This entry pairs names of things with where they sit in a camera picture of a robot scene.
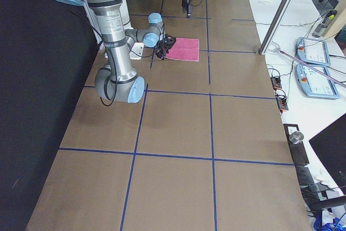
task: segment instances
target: red mat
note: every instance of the red mat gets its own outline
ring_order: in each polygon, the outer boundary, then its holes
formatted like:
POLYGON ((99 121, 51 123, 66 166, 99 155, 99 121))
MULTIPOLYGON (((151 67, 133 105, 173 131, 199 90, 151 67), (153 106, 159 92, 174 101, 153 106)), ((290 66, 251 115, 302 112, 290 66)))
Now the red mat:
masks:
POLYGON ((199 40, 190 38, 177 38, 165 58, 177 61, 198 62, 199 40))

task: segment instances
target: screen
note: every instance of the screen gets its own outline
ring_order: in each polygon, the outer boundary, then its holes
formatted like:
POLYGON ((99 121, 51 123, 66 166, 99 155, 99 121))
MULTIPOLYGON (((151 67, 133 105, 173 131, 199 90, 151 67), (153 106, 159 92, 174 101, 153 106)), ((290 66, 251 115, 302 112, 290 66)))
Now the screen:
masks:
MULTIPOLYGON (((322 67, 314 67, 318 71, 326 74, 324 68, 322 67)), ((310 68, 303 66, 304 73, 308 79, 308 83, 311 89, 311 92, 314 94, 325 94, 325 95, 334 95, 334 91, 331 87, 330 81, 315 72, 314 70, 311 70, 310 68)))
POLYGON ((305 39, 304 45, 306 59, 314 62, 327 63, 322 42, 305 39))

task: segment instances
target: black tube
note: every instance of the black tube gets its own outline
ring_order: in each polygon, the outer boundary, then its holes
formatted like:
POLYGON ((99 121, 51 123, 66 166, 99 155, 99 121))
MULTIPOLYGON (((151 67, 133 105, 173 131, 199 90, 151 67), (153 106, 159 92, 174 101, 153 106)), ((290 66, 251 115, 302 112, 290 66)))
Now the black tube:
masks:
POLYGON ((346 204, 346 195, 341 197, 335 197, 333 199, 322 200, 315 202, 310 205, 311 210, 322 210, 325 208, 334 208, 338 206, 343 206, 346 204))

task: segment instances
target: white desk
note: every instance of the white desk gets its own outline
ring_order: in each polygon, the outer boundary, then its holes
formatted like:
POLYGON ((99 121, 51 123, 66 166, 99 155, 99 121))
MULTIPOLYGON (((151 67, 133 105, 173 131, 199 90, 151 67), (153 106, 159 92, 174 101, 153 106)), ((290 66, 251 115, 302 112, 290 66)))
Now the white desk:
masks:
MULTIPOLYGON (((268 31, 270 24, 281 0, 268 0, 266 3, 260 3, 261 0, 250 0, 251 8, 254 14, 257 30, 261 42, 268 31)), ((319 17, 311 0, 292 0, 282 20, 282 25, 300 25, 314 22, 319 17)), ((295 43, 298 37, 303 37, 311 28, 311 25, 301 27, 283 27, 280 26, 274 38, 274 41, 280 45, 281 50, 293 55, 295 54, 295 43)), ((334 38, 327 40, 329 54, 343 56, 340 48, 336 44, 334 38)), ((272 65, 282 75, 287 74, 291 70, 292 60, 281 54, 267 53, 265 55, 267 64, 272 65)), ((331 57, 331 67, 341 71, 346 71, 346 60, 331 57)), ((346 76, 333 70, 329 70, 331 76, 337 80, 345 81, 346 76)), ((316 98, 307 98, 302 93, 300 86, 297 83, 294 72, 289 76, 282 77, 282 87, 288 94, 289 111, 283 113, 281 119, 283 123, 298 124, 300 131, 304 134, 304 146, 310 161, 309 169, 316 181, 323 181, 329 187, 337 187, 331 176, 326 171, 323 164, 313 151, 309 140, 322 131, 325 127, 337 120, 340 116, 346 113, 346 89, 337 85, 337 90, 340 94, 338 100, 323 100, 316 98)))

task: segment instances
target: industrial robot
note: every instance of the industrial robot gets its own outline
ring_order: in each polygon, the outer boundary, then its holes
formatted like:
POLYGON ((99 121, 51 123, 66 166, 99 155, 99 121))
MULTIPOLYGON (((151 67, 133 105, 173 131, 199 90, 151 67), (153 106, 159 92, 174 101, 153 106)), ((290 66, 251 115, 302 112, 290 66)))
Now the industrial robot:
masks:
MULTIPOLYGON (((164 37, 162 17, 152 13, 146 29, 124 29, 123 17, 129 17, 126 0, 56 0, 83 6, 87 2, 95 13, 108 57, 95 77, 95 88, 101 100, 137 103, 144 92, 144 78, 131 65, 130 51, 136 42, 153 48, 164 37)), ((192 0, 182 0, 187 18, 192 13, 192 0)))

